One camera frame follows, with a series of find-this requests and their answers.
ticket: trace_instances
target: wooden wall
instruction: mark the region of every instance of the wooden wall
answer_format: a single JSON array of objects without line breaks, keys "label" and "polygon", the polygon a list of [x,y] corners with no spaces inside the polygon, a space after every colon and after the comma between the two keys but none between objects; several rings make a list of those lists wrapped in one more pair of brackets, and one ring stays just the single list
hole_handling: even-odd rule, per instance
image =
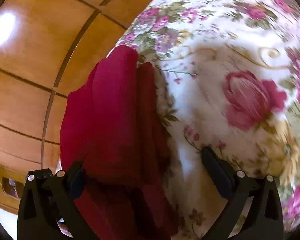
[{"label": "wooden wall", "polygon": [[15,18],[0,44],[0,165],[55,169],[67,95],[82,86],[151,0],[4,0]]}]

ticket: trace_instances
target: bed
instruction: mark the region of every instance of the bed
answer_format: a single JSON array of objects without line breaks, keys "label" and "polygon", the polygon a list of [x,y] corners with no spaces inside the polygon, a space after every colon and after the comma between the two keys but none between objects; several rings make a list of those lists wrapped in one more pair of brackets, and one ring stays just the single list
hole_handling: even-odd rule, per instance
[{"label": "bed", "polygon": [[[169,136],[165,193],[174,239],[198,239],[226,204],[201,164],[210,146],[235,170],[275,177],[286,232],[300,223],[300,7],[295,0],[153,0],[117,46],[156,70]],[[234,228],[240,231],[250,201]]]}]

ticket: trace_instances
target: metal screw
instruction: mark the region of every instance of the metal screw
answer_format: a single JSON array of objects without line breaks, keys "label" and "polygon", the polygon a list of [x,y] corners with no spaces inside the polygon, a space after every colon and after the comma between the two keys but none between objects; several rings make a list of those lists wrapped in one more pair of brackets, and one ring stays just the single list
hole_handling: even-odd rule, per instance
[{"label": "metal screw", "polygon": [[28,180],[29,180],[29,181],[33,181],[33,180],[34,180],[34,175],[30,175],[30,176],[28,177]]},{"label": "metal screw", "polygon": [[273,181],[273,177],[271,175],[268,175],[267,176],[267,180],[269,180],[270,182],[272,182]]},{"label": "metal screw", "polygon": [[244,178],[246,176],[246,174],[243,171],[237,171],[237,176],[239,178]]},{"label": "metal screw", "polygon": [[58,171],[57,172],[57,177],[61,178],[65,175],[66,173],[64,171]]}]

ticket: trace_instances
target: gold swirl pattern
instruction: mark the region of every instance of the gold swirl pattern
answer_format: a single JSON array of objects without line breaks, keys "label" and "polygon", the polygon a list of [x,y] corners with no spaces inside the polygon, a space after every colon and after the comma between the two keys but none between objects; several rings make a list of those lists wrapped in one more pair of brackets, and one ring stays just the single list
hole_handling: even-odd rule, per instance
[{"label": "gold swirl pattern", "polygon": [[210,52],[212,52],[213,56],[212,56],[211,60],[215,60],[216,59],[216,55],[217,55],[217,52],[218,52],[215,49],[206,48],[206,47],[201,47],[201,48],[196,49],[195,51],[192,51],[191,48],[190,48],[190,46],[183,45],[183,46],[178,47],[178,49],[177,49],[177,51],[175,53],[175,55],[177,55],[176,58],[160,59],[157,55],[155,55],[155,56],[158,59],[158,61],[174,61],[174,60],[184,59],[184,58],[189,57],[190,55],[195,54],[195,53],[197,53],[199,51],[210,51]]},{"label": "gold swirl pattern", "polygon": [[235,48],[232,48],[231,46],[229,46],[228,44],[224,43],[226,45],[226,47],[228,49],[230,49],[231,51],[233,51],[234,53],[236,53],[237,55],[241,56],[241,57],[244,57],[245,59],[247,59],[248,61],[250,61],[251,63],[259,66],[259,67],[263,67],[265,69],[271,69],[271,70],[282,70],[282,69],[287,69],[288,66],[287,65],[282,65],[282,66],[276,66],[276,67],[273,67],[273,66],[269,66],[263,59],[262,57],[262,52],[263,50],[265,49],[269,49],[271,51],[268,52],[268,55],[271,57],[271,58],[278,58],[280,57],[280,51],[275,49],[275,48],[269,48],[269,47],[259,47],[258,49],[258,55],[259,55],[259,58],[261,59],[262,61],[262,64],[260,64],[259,62],[255,61],[254,59],[252,59],[249,55],[249,52],[246,50],[245,53],[241,53],[239,51],[237,51]]}]

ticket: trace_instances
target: red cloth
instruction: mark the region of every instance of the red cloth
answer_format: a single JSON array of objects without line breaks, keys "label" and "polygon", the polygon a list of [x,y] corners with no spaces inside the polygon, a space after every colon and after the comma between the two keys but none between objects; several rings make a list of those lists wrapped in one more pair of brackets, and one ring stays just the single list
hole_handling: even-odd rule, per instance
[{"label": "red cloth", "polygon": [[169,149],[156,115],[154,70],[127,46],[101,60],[68,97],[61,164],[89,176],[74,203],[102,240],[170,240],[177,218],[161,187]]}]

